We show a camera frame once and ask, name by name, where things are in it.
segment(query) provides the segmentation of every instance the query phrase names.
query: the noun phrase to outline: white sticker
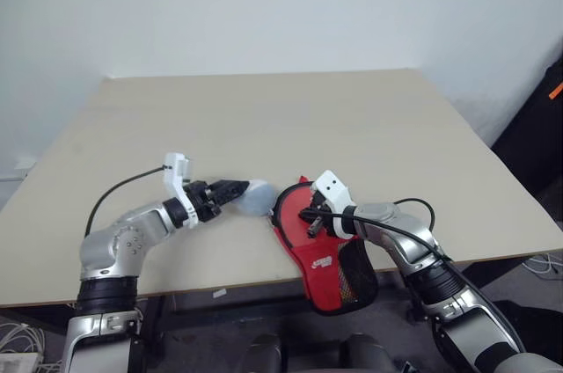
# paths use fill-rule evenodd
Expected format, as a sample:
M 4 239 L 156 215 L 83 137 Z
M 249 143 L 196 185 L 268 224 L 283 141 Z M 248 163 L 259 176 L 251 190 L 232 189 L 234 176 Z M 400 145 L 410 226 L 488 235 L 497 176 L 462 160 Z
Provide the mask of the white sticker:
M 227 295 L 227 289 L 225 288 L 218 289 L 213 293 L 214 298 L 219 298 L 220 296 L 226 296 L 226 295 Z

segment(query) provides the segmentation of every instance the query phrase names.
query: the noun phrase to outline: white cable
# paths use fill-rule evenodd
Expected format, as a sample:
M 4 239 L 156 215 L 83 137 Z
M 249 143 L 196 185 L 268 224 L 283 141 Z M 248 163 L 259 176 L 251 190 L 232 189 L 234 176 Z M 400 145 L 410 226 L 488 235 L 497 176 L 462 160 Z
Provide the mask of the white cable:
M 61 361 L 43 363 L 43 355 L 45 353 L 45 332 L 41 329 L 35 329 L 26 324 L 4 323 L 2 327 L 11 327 L 5 336 L 0 340 L 0 353 L 16 353 L 13 348 L 6 348 L 17 340 L 26 340 L 28 345 L 24 352 L 31 351 L 39 354 L 39 364 L 37 373 L 54 373 L 61 370 Z
M 538 260 L 538 259 L 534 259 L 533 257 L 524 261 L 522 263 L 522 266 L 524 266 L 526 269 L 528 269 L 530 272 L 533 272 L 534 274 L 549 274 L 554 266 L 559 266 L 559 267 L 563 267 L 563 263 L 559 263 L 557 261 L 553 261 L 552 259 L 556 259 L 556 260 L 560 260 L 563 261 L 562 259 L 560 259 L 559 257 L 556 256 L 551 256 L 550 253 L 546 253 L 545 257 L 547 258 L 547 260 Z M 528 261 L 533 261 L 536 263 L 539 263 L 541 265 L 547 265 L 545 270 L 536 270 L 533 267 L 530 267 L 526 264 L 526 262 Z
M 137 314 L 139 315 L 139 320 L 141 321 L 141 323 L 144 321 L 144 315 L 143 312 L 141 311 L 140 308 L 135 307 L 135 311 L 137 312 Z
M 548 260 L 527 259 L 526 261 L 535 261 L 536 263 L 541 263 L 543 265 L 552 265 L 552 266 L 562 266 L 563 267 L 563 263 L 559 263 L 557 261 L 551 261 L 551 260 L 548 261 Z

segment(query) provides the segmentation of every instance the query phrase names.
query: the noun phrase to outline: floor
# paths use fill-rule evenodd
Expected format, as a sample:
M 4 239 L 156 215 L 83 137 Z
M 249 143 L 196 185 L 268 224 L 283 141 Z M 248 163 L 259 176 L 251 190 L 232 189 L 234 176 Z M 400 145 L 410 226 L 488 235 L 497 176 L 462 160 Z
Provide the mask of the floor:
M 484 291 L 493 300 L 510 299 L 524 306 L 562 311 L 561 270 L 542 279 L 517 267 L 487 285 Z M 288 344 L 289 371 L 336 367 L 337 341 L 352 333 L 368 333 L 387 348 L 398 364 L 408 360 L 421 372 L 453 373 L 435 349 L 428 327 L 406 321 L 409 302 L 397 274 L 378 274 L 378 277 L 382 286 L 378 299 L 371 306 L 346 315 L 323 317 L 306 311 L 285 316 L 212 318 L 205 325 L 167 333 L 166 357 L 150 373 L 233 372 L 252 339 L 262 333 L 276 333 Z M 301 282 L 295 281 L 229 289 L 219 298 L 213 298 L 211 292 L 179 295 L 173 303 L 181 310 L 302 293 Z M 6 319 L 0 318 L 0 325 L 5 322 Z M 63 342 L 62 336 L 48 333 L 46 361 L 56 362 L 61 358 Z M 319 342 L 326 344 L 322 351 L 316 351 L 316 345 L 312 345 Z

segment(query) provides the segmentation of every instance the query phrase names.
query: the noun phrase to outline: printed logo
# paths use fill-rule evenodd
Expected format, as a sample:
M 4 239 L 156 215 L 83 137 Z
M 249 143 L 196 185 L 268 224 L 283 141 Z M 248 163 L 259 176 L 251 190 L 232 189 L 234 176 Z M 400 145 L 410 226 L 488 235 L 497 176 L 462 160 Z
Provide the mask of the printed logo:
M 318 260 L 313 261 L 311 268 L 316 269 L 317 267 L 328 267 L 328 266 L 331 266 L 332 263 L 333 263 L 333 257 L 332 256 L 326 256 L 326 257 L 323 257 L 322 259 L 318 259 Z

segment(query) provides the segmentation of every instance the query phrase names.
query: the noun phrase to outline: power strip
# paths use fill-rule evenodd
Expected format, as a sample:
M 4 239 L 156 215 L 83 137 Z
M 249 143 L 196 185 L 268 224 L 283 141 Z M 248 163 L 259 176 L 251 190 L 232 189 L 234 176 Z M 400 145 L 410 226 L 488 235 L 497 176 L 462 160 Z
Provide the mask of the power strip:
M 38 363 L 38 353 L 0 354 L 0 373 L 33 373 Z

